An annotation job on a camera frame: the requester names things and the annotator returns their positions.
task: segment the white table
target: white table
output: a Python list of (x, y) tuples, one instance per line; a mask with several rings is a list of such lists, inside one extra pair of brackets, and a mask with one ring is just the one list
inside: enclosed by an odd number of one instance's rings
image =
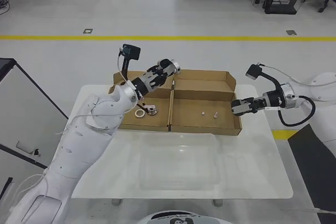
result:
[[(110, 86), (83, 86), (69, 121), (89, 94)], [(258, 97), (251, 85), (237, 85), (238, 99)], [(263, 111), (241, 117), (239, 136), (216, 136), (222, 150), (221, 181), (213, 190), (142, 190), (138, 186), (139, 152), (134, 144), (143, 133), (119, 130), (102, 157), (89, 168), (72, 198), (145, 199), (286, 199), (293, 191)]]

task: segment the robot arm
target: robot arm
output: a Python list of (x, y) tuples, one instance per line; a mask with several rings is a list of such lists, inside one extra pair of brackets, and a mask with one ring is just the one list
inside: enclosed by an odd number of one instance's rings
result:
[(82, 175), (104, 153), (124, 114), (138, 100), (180, 73), (173, 60), (163, 59), (132, 82), (127, 79), (128, 61), (137, 60), (140, 48), (123, 45), (125, 82), (107, 95), (89, 96), (65, 130), (59, 152), (44, 171), (43, 179), (11, 209), (6, 223), (63, 223), (68, 202)]
[(262, 76), (275, 85), (275, 90), (263, 93), (263, 96), (257, 98), (247, 98), (234, 100), (232, 102), (232, 112), (236, 116), (242, 116), (246, 113), (256, 113), (265, 107), (279, 107), (284, 109), (298, 108), (303, 105), (310, 108), (309, 115), (301, 122), (295, 124), (286, 124), (282, 118), (281, 111), (278, 111), (281, 122), (288, 127), (294, 127), (308, 121), (315, 113), (316, 106), (314, 102), (334, 102), (336, 103), (336, 73), (327, 72), (314, 77), (310, 84), (304, 84), (291, 79), (289, 82), (280, 84), (275, 78), (263, 72), (263, 64), (252, 64), (246, 73), (246, 76), (255, 80)]

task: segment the white cable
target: white cable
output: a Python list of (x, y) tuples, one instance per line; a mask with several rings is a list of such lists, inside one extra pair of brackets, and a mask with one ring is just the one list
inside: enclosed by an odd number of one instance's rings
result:
[(46, 182), (46, 192), (45, 192), (45, 195), (43, 196), (41, 202), (38, 204), (38, 206), (33, 210), (33, 212), (28, 216), (28, 218), (26, 219), (26, 221), (24, 221), (24, 223), (26, 223), (30, 218), (31, 216), (36, 212), (36, 210), (39, 209), (40, 205), (44, 202), (46, 196), (47, 196), (47, 193), (49, 192), (49, 182), (47, 181), (47, 178), (45, 175), (43, 175), (43, 178)]
[[(22, 191), (20, 191), (20, 192), (18, 193), (18, 190), (22, 187), (22, 185), (23, 185), (26, 181), (28, 181), (30, 178), (33, 178), (34, 176), (41, 176), (41, 178), (40, 178), (35, 184), (31, 185), (30, 187), (28, 187), (28, 188), (26, 188), (26, 189), (24, 189), (24, 190), (22, 190)], [(37, 185), (40, 183), (40, 181), (41, 181), (42, 179), (45, 179), (45, 181), (46, 181), (46, 193), (45, 193), (45, 195), (44, 195), (44, 198), (45, 198), (45, 197), (47, 196), (47, 193), (48, 193), (48, 187), (49, 187), (49, 183), (48, 183), (48, 181), (47, 181), (45, 175), (43, 175), (43, 174), (34, 174), (34, 175), (31, 175), (31, 176), (29, 176), (28, 178), (26, 178), (24, 181), (22, 181), (21, 184), (17, 187), (17, 189), (16, 189), (16, 191), (15, 191), (15, 193), (14, 193), (14, 195), (12, 196), (12, 199), (11, 199), (11, 201), (10, 201), (10, 206), (9, 206), (10, 210), (12, 209), (13, 202), (14, 202), (14, 204), (16, 205), (16, 203), (17, 203), (17, 201), (18, 201), (18, 196), (19, 196), (22, 192), (25, 192), (25, 191), (30, 190), (31, 188), (37, 186)], [(40, 202), (40, 204), (39, 204), (38, 207), (34, 210), (34, 212), (39, 208), (39, 206), (41, 205), (41, 203), (43, 202), (43, 200)], [(4, 218), (6, 219), (6, 218), (7, 218), (7, 215), (2, 217), (2, 219), (0, 220), (0, 223), (3, 221)]]
[(123, 80), (124, 80), (125, 82), (127, 82), (127, 80), (124, 78), (124, 76), (123, 76), (123, 74), (122, 74), (122, 72), (121, 72), (121, 70), (120, 70), (120, 68), (119, 68), (119, 57), (120, 57), (120, 55), (119, 55), (118, 58), (117, 58), (117, 68), (118, 68), (118, 72), (121, 74)]
[(120, 113), (120, 114), (81, 114), (81, 115), (76, 115), (72, 118), (71, 122), (67, 125), (67, 127), (62, 132), (59, 132), (59, 133), (56, 133), (56, 134), (64, 134), (70, 128), (73, 121), (76, 118), (79, 118), (81, 116), (118, 116), (118, 115), (123, 115), (123, 114), (126, 114), (126, 113), (130, 112), (131, 110), (133, 110), (135, 108), (136, 104), (137, 104), (137, 101), (131, 109), (127, 110), (124, 113)]
[(325, 83), (325, 84), (320, 84), (320, 85), (308, 85), (308, 84), (304, 84), (302, 82), (300, 82), (299, 80), (296, 80), (294, 79), (293, 77), (289, 76), (288, 74), (278, 70), (277, 68), (274, 68), (274, 67), (270, 67), (270, 66), (263, 66), (263, 67), (267, 67), (267, 68), (271, 68), (271, 69), (274, 69), (282, 74), (284, 74), (285, 76), (289, 77), (292, 81), (298, 83), (298, 84), (301, 84), (303, 86), (309, 86), (309, 87), (318, 87), (318, 86), (326, 86), (326, 85), (329, 85), (329, 84), (333, 84), (333, 83), (336, 83), (336, 81), (333, 81), (333, 82), (329, 82), (329, 83)]
[(283, 210), (292, 210), (292, 211), (299, 211), (299, 212), (311, 212), (311, 213), (325, 213), (325, 214), (336, 214), (336, 212), (321, 210), (320, 208), (303, 208), (303, 209), (292, 209), (292, 208), (285, 208)]

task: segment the robot logo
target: robot logo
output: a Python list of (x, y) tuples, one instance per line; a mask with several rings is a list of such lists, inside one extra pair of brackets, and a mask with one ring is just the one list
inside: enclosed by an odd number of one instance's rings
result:
[(194, 224), (191, 218), (186, 218), (185, 220), (181, 220), (180, 218), (173, 218), (170, 220), (169, 224)]

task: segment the metal ring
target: metal ring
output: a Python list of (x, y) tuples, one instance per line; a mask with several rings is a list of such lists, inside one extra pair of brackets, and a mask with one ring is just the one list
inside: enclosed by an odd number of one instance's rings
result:
[(142, 109), (138, 109), (138, 110), (136, 110), (136, 112), (135, 112), (134, 114), (135, 114), (136, 117), (138, 117), (138, 118), (142, 118), (142, 117), (146, 114), (146, 112), (145, 112), (144, 110), (142, 110)]

